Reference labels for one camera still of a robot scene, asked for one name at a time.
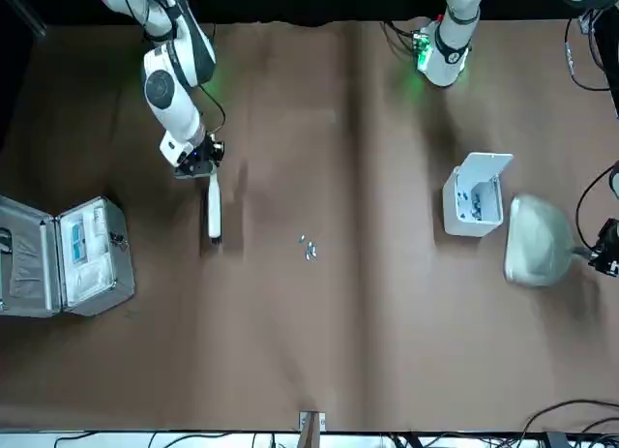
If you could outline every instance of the black clamp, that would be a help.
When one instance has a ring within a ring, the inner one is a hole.
[[[447,64],[457,64],[457,62],[464,56],[466,50],[471,46],[471,41],[469,39],[468,43],[462,48],[451,48],[448,46],[443,38],[441,37],[440,24],[436,27],[436,31],[434,32],[434,39],[436,41],[436,49],[445,57],[445,62]]]
[[[197,179],[207,177],[221,165],[225,148],[222,141],[216,141],[213,134],[208,134],[181,164],[174,169],[177,179]]]

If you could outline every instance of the white box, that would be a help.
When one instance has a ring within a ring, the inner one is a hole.
[[[451,235],[483,237],[503,223],[499,174],[511,154],[470,153],[443,186],[443,221]]]

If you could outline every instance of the white handle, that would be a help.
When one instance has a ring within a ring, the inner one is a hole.
[[[209,179],[209,237],[211,239],[221,237],[221,192],[214,171]]]

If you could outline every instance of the green led light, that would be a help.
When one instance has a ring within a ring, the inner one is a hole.
[[[424,73],[427,69],[427,63],[429,63],[429,57],[432,55],[432,47],[428,45],[424,50],[419,52],[417,57],[417,69]]]
[[[464,65],[466,64],[466,56],[468,56],[468,48],[466,48],[466,50],[464,51],[464,54],[462,55],[462,62],[460,64],[460,72],[464,70]]]

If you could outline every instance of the small blue object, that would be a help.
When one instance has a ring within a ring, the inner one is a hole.
[[[86,241],[84,240],[84,224],[82,222],[71,227],[71,244],[74,264],[86,259]]]

